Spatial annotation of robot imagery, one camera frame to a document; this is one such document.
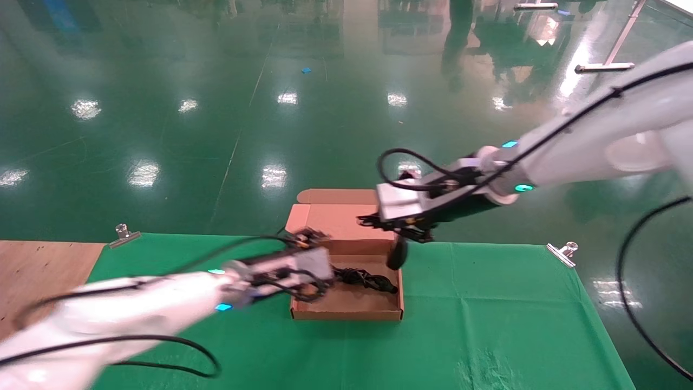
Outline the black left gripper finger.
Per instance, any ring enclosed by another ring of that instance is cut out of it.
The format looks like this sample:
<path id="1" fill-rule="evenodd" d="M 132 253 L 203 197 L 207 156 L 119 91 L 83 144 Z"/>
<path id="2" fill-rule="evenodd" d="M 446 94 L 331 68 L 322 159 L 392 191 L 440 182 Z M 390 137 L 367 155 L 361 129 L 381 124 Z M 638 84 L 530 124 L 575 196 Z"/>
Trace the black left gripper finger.
<path id="1" fill-rule="evenodd" d="M 314 282 L 290 288 L 290 295 L 296 301 L 314 303 L 324 298 L 327 291 L 329 291 L 328 284 Z"/>
<path id="2" fill-rule="evenodd" d="M 283 242 L 288 249 L 307 250 L 322 246 L 331 240 L 331 236 L 310 227 L 299 228 L 299 230 L 287 231 L 283 235 Z"/>

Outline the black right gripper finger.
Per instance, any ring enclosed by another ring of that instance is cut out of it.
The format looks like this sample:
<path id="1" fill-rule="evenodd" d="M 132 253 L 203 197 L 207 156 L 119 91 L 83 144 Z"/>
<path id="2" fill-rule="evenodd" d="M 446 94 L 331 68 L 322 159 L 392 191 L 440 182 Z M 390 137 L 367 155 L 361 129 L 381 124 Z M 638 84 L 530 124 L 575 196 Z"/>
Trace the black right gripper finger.
<path id="1" fill-rule="evenodd" d="M 435 224 L 424 219 L 398 220 L 395 222 L 395 232 L 398 236 L 418 243 L 433 242 Z"/>
<path id="2" fill-rule="evenodd" d="M 358 216 L 357 223 L 363 227 L 383 231 L 400 231 L 405 226 L 401 220 L 383 220 L 378 213 Z"/>

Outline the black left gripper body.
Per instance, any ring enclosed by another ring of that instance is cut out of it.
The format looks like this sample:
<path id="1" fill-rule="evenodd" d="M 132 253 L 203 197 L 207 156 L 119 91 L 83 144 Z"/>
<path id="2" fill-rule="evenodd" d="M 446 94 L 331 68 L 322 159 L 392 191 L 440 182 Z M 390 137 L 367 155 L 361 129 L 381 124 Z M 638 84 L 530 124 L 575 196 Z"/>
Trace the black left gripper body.
<path id="1" fill-rule="evenodd" d="M 245 260 L 250 277 L 245 294 L 264 298 L 297 288 L 297 260 L 294 258 L 251 258 Z"/>

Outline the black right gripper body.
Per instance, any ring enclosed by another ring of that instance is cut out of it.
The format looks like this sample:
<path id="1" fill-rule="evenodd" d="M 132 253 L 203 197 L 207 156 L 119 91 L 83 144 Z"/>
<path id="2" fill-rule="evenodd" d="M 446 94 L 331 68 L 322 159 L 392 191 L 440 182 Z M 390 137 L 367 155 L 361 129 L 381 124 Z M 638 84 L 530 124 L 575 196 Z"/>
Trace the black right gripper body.
<path id="1" fill-rule="evenodd" d="M 470 181 L 460 185 L 453 181 L 449 187 L 448 181 L 425 184 L 425 197 L 428 205 L 424 207 L 424 224 L 445 224 L 463 219 L 492 209 L 492 202 L 487 197 L 486 188 L 471 192 L 478 184 Z"/>

